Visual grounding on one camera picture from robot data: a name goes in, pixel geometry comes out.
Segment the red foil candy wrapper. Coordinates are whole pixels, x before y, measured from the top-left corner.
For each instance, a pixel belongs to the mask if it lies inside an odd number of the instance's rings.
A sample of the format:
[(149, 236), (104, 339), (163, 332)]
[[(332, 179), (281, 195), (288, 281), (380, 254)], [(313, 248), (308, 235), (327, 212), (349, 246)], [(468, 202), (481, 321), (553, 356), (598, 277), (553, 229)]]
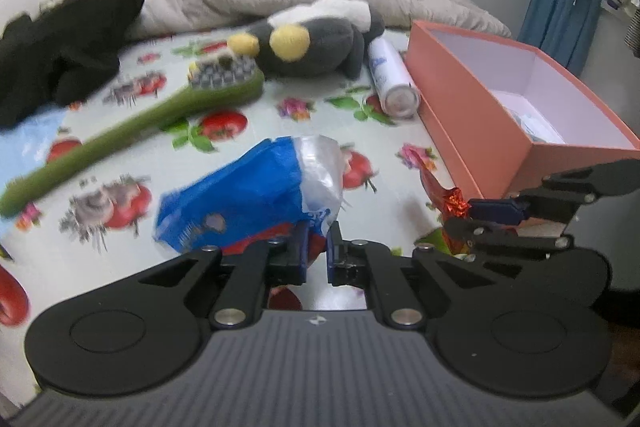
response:
[[(464, 199), (459, 187), (445, 188), (440, 185), (431, 170), (422, 164), (420, 167), (420, 178), (424, 191), (442, 216), (442, 222), (451, 218), (466, 218), (469, 216), (470, 205)], [(460, 239), (454, 239), (445, 230), (442, 231), (442, 238), (447, 245), (448, 251), (452, 255), (462, 255), (469, 251), (469, 246)]]

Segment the blue white plastic bag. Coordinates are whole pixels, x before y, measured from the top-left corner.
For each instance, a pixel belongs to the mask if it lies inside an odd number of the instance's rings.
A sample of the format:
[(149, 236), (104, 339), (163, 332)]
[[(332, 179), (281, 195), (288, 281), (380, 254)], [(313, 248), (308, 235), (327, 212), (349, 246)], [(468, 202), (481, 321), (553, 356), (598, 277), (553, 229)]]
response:
[(227, 166), (163, 194), (154, 239), (179, 254), (214, 245), (235, 255), (304, 222), (312, 261), (342, 207), (345, 167), (341, 147), (327, 136), (264, 140)]

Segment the light blue face mask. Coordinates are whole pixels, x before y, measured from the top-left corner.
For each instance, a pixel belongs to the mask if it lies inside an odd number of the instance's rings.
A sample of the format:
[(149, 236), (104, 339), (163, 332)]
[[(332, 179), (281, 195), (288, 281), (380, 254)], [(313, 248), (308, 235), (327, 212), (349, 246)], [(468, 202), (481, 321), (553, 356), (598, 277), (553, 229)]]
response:
[(518, 124), (518, 127), (534, 143), (564, 144), (562, 136), (551, 124), (537, 114), (522, 113), (508, 108), (510, 116)]

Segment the pink cardboard box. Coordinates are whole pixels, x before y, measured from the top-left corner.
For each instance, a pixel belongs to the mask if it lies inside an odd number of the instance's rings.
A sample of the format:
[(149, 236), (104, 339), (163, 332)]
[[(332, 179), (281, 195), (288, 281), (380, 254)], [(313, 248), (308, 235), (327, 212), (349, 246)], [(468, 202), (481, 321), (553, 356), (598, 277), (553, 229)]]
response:
[[(528, 44), (414, 23), (405, 55), (419, 116), (465, 198), (503, 198), (547, 174), (639, 155), (639, 139), (555, 60)], [(508, 108), (537, 114), (564, 144), (534, 143)]]

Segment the grey penguin plush toy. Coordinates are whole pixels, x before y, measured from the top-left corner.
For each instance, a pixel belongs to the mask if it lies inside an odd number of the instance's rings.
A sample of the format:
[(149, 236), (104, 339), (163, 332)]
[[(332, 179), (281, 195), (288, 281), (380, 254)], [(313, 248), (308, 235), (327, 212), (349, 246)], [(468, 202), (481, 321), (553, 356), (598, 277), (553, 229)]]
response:
[(360, 75), (368, 45), (385, 31), (382, 15), (362, 0), (316, 0), (258, 20), (227, 39), (236, 55), (266, 74), (311, 78)]

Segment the floral fruit tablecloth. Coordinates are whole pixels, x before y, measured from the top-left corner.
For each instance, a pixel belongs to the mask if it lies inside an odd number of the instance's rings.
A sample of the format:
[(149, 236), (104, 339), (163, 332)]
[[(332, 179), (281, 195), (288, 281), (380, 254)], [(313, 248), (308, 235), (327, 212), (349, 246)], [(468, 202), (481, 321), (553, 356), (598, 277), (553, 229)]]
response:
[(335, 219), (351, 239), (396, 255), (439, 225), (419, 167), (451, 176), (418, 118), (378, 109), (370, 76), (269, 77), (240, 107), (178, 119), (85, 169), (1, 225), (1, 264), (37, 315), (200, 245), (248, 217), (290, 226), (274, 203), (302, 198), (306, 217)]

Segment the green plush toothbrush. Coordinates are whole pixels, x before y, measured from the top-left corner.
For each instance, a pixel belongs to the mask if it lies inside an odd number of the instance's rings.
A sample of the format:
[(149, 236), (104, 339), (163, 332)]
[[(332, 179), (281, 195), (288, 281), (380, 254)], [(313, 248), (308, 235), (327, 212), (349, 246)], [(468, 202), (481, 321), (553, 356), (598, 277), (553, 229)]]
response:
[(49, 164), (12, 180), (1, 195), (1, 216), (12, 218), (27, 204), (59, 185), (182, 117), (206, 109), (240, 105), (262, 95), (265, 75), (254, 58), (227, 52), (189, 66), (186, 83), (165, 100), (93, 136)]

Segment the white spray can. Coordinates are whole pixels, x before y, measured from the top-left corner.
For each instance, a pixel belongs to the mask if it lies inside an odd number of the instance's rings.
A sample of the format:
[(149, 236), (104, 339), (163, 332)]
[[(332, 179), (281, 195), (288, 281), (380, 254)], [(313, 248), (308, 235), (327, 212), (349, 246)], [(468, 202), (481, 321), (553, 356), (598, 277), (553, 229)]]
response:
[(368, 46), (370, 75), (383, 112), (392, 118), (412, 118), (421, 103), (400, 53), (384, 37), (373, 39)]

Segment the black garment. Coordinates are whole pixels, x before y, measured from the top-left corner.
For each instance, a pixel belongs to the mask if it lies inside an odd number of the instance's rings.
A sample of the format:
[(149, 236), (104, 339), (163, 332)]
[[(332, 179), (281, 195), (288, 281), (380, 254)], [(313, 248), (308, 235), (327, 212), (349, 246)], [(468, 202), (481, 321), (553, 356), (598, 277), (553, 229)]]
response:
[(84, 101), (119, 71), (119, 50), (144, 0), (63, 0), (34, 20), (22, 14), (1, 37), (1, 127), (42, 106)]

